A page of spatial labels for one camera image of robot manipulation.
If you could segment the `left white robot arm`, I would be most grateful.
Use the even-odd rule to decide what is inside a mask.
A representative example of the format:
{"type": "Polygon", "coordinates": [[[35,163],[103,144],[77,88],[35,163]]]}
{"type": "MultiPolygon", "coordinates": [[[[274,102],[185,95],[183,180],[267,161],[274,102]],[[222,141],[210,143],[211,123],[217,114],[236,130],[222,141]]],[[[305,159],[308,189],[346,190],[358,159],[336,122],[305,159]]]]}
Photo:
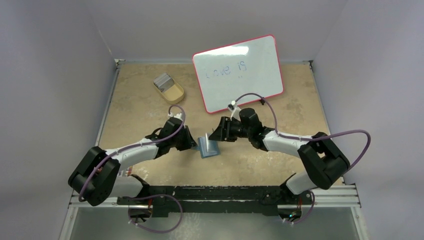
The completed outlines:
{"type": "Polygon", "coordinates": [[[110,197],[130,197],[138,205],[149,199],[147,183],[138,176],[119,172],[144,161],[155,160],[175,148],[191,150],[198,145],[181,117],[170,117],[162,127],[141,140],[118,148],[91,147],[68,178],[80,202],[98,206],[110,197]]]}

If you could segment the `white card with magnetic stripe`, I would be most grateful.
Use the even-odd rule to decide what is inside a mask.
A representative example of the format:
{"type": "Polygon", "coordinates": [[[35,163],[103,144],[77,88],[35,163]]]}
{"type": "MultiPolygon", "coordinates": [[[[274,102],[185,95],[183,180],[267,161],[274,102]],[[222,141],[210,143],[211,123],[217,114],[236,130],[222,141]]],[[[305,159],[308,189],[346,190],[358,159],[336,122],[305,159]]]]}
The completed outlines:
{"type": "Polygon", "coordinates": [[[210,150],[209,133],[205,134],[205,145],[206,145],[206,151],[209,152],[209,150],[210,150]]]}

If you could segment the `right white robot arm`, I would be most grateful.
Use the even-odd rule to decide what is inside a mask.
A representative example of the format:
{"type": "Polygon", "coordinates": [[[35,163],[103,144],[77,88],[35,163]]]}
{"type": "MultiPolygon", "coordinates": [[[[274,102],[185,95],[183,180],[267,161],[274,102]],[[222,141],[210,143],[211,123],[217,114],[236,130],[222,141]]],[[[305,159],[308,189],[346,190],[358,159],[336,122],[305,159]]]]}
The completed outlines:
{"type": "Polygon", "coordinates": [[[208,136],[209,140],[217,142],[235,142],[239,138],[248,139],[256,149],[280,152],[301,160],[305,170],[282,184],[280,196],[288,204],[298,200],[305,191],[329,189],[351,166],[324,132],[313,136],[282,137],[274,128],[264,126],[252,108],[240,110],[238,117],[221,117],[218,127],[208,136]]]}

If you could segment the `blue leather card holder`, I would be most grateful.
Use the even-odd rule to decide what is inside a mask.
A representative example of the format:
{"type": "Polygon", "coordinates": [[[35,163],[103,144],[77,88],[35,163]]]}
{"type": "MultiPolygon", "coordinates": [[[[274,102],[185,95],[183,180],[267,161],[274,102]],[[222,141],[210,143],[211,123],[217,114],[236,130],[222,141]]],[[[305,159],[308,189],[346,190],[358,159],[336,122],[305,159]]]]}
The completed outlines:
{"type": "Polygon", "coordinates": [[[209,140],[202,136],[197,138],[197,146],[193,148],[199,152],[202,159],[216,157],[221,154],[217,141],[209,140]]]}

